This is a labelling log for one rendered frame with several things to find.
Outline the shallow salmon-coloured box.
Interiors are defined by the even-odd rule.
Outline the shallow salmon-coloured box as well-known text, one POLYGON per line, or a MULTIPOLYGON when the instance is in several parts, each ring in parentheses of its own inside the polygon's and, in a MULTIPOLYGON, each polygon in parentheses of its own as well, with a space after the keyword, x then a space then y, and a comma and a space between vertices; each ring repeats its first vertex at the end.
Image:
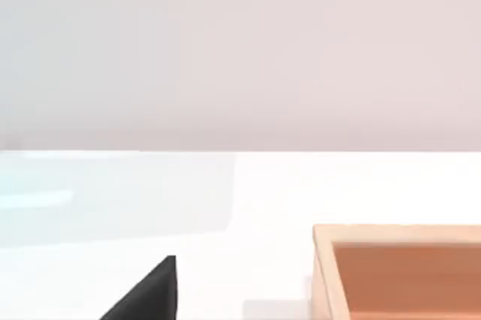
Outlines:
POLYGON ((481 320, 481 225, 313 226, 312 320, 481 320))

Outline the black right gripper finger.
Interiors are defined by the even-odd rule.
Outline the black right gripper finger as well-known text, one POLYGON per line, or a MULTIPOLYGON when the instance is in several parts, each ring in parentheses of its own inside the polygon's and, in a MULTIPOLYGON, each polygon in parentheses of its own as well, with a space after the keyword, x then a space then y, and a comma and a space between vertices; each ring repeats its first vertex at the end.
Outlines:
POLYGON ((99 320, 177 320, 177 259, 165 257, 99 320))

